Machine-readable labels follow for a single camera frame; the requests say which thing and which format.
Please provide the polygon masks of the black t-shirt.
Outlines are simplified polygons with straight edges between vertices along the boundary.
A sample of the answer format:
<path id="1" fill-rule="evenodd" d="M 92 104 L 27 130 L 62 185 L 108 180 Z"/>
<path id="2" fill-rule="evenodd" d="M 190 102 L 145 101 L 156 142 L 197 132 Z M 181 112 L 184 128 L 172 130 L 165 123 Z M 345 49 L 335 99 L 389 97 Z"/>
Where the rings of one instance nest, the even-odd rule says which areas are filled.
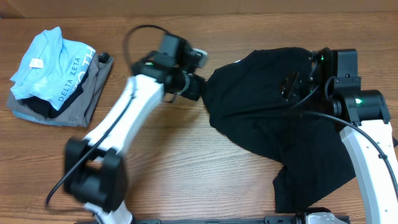
<path id="1" fill-rule="evenodd" d="M 355 177 L 335 125 L 324 118 L 287 117 L 279 86 L 292 72 L 311 71 L 311 52 L 298 47 L 255 50 L 217 68 L 203 102 L 210 125 L 235 144 L 282 164 L 273 180 L 275 210 L 304 210 Z"/>

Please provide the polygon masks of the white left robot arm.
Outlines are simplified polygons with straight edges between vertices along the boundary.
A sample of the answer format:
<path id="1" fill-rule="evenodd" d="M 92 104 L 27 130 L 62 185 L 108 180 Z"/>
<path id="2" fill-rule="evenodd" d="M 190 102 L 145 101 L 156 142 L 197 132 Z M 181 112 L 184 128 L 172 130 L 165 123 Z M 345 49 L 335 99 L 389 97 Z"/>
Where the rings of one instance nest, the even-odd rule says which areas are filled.
<path id="1" fill-rule="evenodd" d="M 95 223 L 133 223 L 125 204 L 128 189 L 124 156 L 138 130 L 167 93 L 196 101 L 204 78 L 195 74 L 208 59 L 204 50 L 173 34 L 132 65 L 121 96 L 95 129 L 65 145 L 65 174 L 59 184 L 83 203 Z"/>

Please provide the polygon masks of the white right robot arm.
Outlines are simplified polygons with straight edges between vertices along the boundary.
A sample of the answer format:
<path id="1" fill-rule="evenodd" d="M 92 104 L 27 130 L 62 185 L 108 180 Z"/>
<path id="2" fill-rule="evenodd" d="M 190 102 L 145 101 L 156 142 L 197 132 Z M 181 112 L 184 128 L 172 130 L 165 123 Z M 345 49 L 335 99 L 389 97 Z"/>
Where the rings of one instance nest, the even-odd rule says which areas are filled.
<path id="1" fill-rule="evenodd" d="M 312 52 L 308 75 L 291 74 L 282 97 L 294 101 L 285 115 L 335 123 L 354 167 L 366 223 L 397 222 L 397 158 L 391 116 L 378 90 L 362 90 L 355 49 Z"/>

